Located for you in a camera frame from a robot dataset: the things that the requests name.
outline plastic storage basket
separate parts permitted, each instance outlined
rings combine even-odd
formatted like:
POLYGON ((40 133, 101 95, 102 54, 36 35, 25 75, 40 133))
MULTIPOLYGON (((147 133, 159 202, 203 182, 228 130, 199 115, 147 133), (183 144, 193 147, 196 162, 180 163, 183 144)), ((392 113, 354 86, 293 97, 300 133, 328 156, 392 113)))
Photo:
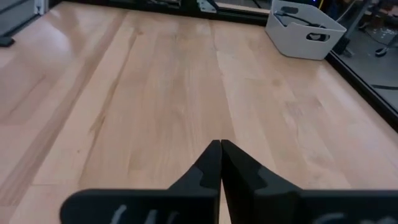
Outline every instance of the plastic storage basket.
POLYGON ((288 57, 322 60, 346 29, 314 6, 273 0, 266 32, 281 54, 288 57), (279 17, 278 20, 274 15, 276 11, 284 11, 311 23, 320 24, 326 29, 307 26, 307 23, 287 16, 279 17), (325 34, 326 38, 316 39, 321 34, 325 34))

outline floor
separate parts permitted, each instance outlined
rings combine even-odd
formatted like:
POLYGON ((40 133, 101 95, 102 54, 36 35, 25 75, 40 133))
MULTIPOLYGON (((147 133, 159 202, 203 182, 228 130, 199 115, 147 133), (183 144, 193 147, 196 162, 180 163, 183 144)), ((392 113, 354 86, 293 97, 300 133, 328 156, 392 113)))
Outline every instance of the floor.
POLYGON ((0 223, 58 223, 80 189, 167 188, 212 139, 306 189, 398 187, 398 134, 263 27, 63 2, 15 39, 0 50, 0 223))
MULTIPOLYGON (((368 29, 369 35, 382 43, 388 43, 394 36, 391 29, 368 29)), ((354 52, 351 58, 341 58, 351 69, 353 69, 364 81, 370 85, 382 86, 383 88, 375 88, 375 90, 396 110, 398 110, 398 48, 388 51, 386 56, 377 58, 374 51, 383 48, 383 45, 374 41, 370 36, 361 32, 354 31, 351 38, 349 49, 354 52)))

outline wood grain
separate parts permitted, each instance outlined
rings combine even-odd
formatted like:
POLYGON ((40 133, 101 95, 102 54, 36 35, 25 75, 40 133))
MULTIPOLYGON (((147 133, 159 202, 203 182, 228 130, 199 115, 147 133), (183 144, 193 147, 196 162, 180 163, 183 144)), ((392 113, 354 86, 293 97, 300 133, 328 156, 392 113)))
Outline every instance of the wood grain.
POLYGON ((0 50, 1 223, 57 223, 80 189, 167 188, 212 139, 303 188, 398 187, 397 133, 263 27, 63 2, 16 40, 0 50))

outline cable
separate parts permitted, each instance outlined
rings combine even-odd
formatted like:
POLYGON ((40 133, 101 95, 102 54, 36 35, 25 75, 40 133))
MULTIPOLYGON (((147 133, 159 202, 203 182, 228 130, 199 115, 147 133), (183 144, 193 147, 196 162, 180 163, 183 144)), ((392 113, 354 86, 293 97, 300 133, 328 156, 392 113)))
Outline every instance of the cable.
POLYGON ((252 0, 254 3, 255 3, 255 5, 259 8, 259 9, 262 9, 262 7, 260 6, 260 4, 257 2, 257 0, 252 0))
POLYGON ((376 40, 368 31, 365 31, 365 33, 366 33, 370 38, 372 38, 372 40, 374 40, 374 41, 376 41, 377 43, 382 44, 382 45, 384 45, 384 46, 387 47, 388 44, 385 44, 385 43, 381 42, 380 40, 376 40))
POLYGON ((319 4, 319 9, 321 9, 322 8, 322 5, 323 5, 323 0, 321 0, 321 3, 319 4))
POLYGON ((385 86, 385 85, 372 85, 373 88, 378 88, 381 90, 398 90, 398 86, 385 86))
POLYGON ((346 14, 347 12, 353 7, 354 3, 356 0, 352 0, 351 4, 347 7, 347 9, 342 13, 342 15, 336 20, 336 22, 339 22, 346 14))

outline black bracket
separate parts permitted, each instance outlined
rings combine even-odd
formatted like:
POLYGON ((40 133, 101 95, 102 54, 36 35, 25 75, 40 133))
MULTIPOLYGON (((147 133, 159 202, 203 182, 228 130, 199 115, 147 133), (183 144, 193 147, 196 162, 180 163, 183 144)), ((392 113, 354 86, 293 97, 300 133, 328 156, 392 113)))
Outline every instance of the black bracket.
POLYGON ((63 224, 218 223, 221 179, 232 224, 397 223, 398 191, 303 190, 228 140, 212 141, 167 190, 84 190, 63 224))
POLYGON ((230 22, 265 26, 268 14, 219 7, 214 0, 67 0, 83 4, 119 7, 178 16, 199 17, 230 22))
POLYGON ((0 37, 0 47, 10 47, 15 43, 11 37, 0 37))

